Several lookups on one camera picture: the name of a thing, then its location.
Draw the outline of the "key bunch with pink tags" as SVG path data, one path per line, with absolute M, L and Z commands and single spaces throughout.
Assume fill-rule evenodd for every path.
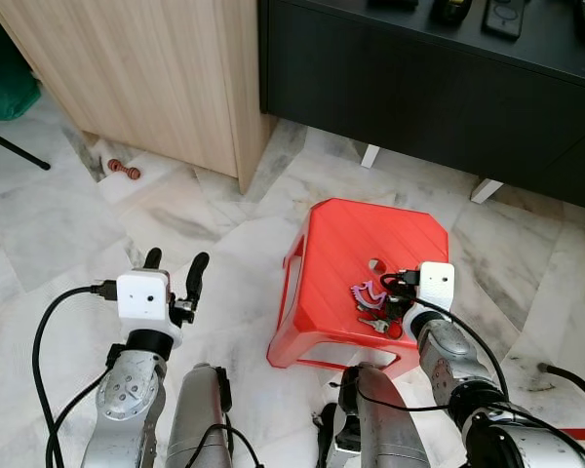
M 361 317 L 361 324 L 370 326 L 378 334 L 391 339 L 404 337 L 405 331 L 403 322 L 390 324 L 383 317 L 383 306 L 386 303 L 387 292 L 380 292 L 373 284 L 373 281 L 366 281 L 361 285 L 350 287 L 352 297 L 356 302 Z

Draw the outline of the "red plastic stool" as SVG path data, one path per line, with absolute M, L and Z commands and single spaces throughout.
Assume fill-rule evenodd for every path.
M 416 339 L 383 337 L 359 321 L 350 287 L 373 281 L 381 291 L 372 261 L 386 272 L 449 262 L 449 235 L 426 213 L 345 199 L 312 206 L 284 259 L 285 286 L 267 362 L 275 369 L 301 363 L 342 371 L 342 363 L 307 357 L 319 344 L 335 343 L 390 353 L 394 361 L 383 373 L 391 378 L 417 369 Z

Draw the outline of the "small red chess piece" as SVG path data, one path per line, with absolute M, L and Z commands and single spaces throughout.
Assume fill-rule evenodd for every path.
M 133 168 L 133 166 L 124 165 L 123 161 L 118 159 L 110 159 L 106 162 L 105 167 L 112 173 L 123 174 L 133 181 L 141 178 L 141 170 Z

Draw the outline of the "silver left robot leg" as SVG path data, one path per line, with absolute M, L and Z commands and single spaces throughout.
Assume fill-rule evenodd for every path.
M 195 450 L 208 434 L 191 468 L 231 468 L 233 455 L 227 449 L 227 432 L 211 431 L 214 424 L 225 423 L 231 409 L 230 383 L 226 369 L 199 363 L 182 380 L 168 442 L 167 468 L 186 468 Z

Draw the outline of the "thin black rod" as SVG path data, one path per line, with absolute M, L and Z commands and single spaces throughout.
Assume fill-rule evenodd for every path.
M 37 156 L 31 155 L 28 151 L 23 150 L 23 148 L 17 146 L 15 143 L 8 141 L 6 138 L 0 136 L 0 146 L 6 148 L 6 150 L 16 153 L 16 155 L 20 156 L 21 159 L 31 162 L 31 164 L 38 166 L 39 169 L 44 171 L 48 171 L 52 168 L 48 162 L 38 159 Z

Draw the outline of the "light wooden cabinet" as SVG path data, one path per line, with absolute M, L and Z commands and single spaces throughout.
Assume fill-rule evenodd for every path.
M 84 134 L 250 187 L 275 125 L 258 0 L 0 0 L 0 23 Z

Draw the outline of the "black media console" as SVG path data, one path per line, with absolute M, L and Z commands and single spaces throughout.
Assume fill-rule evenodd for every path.
M 585 41 L 576 0 L 523 9 L 515 40 L 382 0 L 258 0 L 265 113 L 585 207 Z

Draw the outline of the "green bag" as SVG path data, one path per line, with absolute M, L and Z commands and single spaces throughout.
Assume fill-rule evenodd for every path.
M 19 119 L 39 98 L 29 63 L 0 25 L 0 121 Z

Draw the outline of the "small black rounded gadget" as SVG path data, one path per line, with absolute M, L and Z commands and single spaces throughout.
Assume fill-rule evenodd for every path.
M 440 25 L 460 25 L 474 0 L 432 0 L 430 18 Z

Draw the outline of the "flat black device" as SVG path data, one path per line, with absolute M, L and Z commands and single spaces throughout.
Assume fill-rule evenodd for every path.
M 413 12 L 420 5 L 420 0 L 367 0 L 367 4 L 370 8 Z

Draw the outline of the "black rectangular case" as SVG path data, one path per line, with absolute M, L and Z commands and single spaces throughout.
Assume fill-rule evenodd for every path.
M 486 0 L 483 32 L 516 41 L 523 31 L 527 0 Z

